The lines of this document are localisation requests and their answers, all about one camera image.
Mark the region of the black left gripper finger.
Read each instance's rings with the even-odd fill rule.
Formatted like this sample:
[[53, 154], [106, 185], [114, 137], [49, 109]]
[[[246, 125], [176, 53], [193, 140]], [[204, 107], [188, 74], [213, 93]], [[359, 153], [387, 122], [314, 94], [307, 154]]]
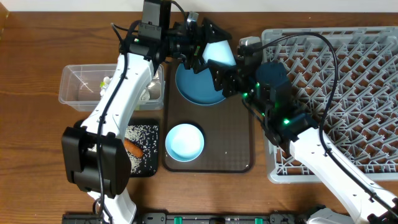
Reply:
[[202, 20], [201, 31], [205, 43], [215, 43], [232, 39], [232, 35], [229, 32], [220, 28], [207, 17]]
[[209, 65], [205, 62], [205, 59], [200, 56], [200, 57], [196, 57], [193, 60], [193, 65], [192, 65], [192, 69], [194, 74], [198, 74], [206, 69], [208, 69]]

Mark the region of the light blue cup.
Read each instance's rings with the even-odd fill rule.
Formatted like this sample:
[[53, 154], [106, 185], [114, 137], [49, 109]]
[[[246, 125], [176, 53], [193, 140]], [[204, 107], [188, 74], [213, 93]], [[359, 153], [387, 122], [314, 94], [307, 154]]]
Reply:
[[227, 40], [207, 43], [202, 57], [206, 63], [206, 67], [209, 67], [209, 60], [222, 63], [223, 65], [236, 65], [233, 52]]

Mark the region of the dark blue plate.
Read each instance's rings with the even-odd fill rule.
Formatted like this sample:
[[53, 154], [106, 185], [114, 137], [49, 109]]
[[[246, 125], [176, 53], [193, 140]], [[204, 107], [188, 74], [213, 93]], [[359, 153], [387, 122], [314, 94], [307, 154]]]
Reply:
[[226, 99], [221, 90], [215, 90], [211, 72], [208, 69], [196, 74], [193, 69], [185, 69], [181, 63], [177, 67], [175, 82], [180, 94], [196, 105], [210, 106]]

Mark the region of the light blue bowl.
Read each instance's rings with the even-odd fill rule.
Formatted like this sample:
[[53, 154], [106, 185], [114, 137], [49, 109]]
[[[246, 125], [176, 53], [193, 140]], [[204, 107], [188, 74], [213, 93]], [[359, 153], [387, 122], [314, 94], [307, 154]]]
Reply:
[[201, 130], [188, 123], [174, 126], [166, 135], [165, 149], [168, 155], [179, 162], [195, 160], [205, 147]]

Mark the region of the orange carrot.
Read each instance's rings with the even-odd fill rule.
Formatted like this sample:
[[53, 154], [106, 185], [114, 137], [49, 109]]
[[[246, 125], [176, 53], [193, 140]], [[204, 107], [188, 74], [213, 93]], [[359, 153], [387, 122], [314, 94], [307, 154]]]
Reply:
[[124, 147], [127, 152], [130, 152], [134, 157], [142, 158], [144, 155], [143, 150], [128, 139], [124, 139]]

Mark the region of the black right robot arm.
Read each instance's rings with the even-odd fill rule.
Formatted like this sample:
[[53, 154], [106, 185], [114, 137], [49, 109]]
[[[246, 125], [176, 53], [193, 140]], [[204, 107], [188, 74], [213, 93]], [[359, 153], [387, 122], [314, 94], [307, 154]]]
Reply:
[[267, 139], [308, 167], [354, 223], [397, 223], [397, 196], [366, 177], [330, 141], [323, 126], [294, 103], [282, 63], [263, 63], [252, 52], [237, 57], [229, 46], [206, 46], [203, 59], [214, 88], [225, 97], [241, 94], [249, 111], [261, 114]]

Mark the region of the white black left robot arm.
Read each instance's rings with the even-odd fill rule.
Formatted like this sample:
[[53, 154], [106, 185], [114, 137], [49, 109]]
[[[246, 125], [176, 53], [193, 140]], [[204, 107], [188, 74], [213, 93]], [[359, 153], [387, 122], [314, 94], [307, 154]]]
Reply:
[[127, 191], [131, 161], [124, 137], [141, 93], [166, 58], [180, 58], [202, 70], [211, 44], [231, 38], [209, 19], [201, 25], [174, 26], [159, 21], [134, 21], [119, 38], [116, 70], [93, 112], [67, 127], [62, 135], [63, 158], [69, 182], [94, 199], [93, 211], [65, 214], [63, 223], [132, 223], [137, 207]]

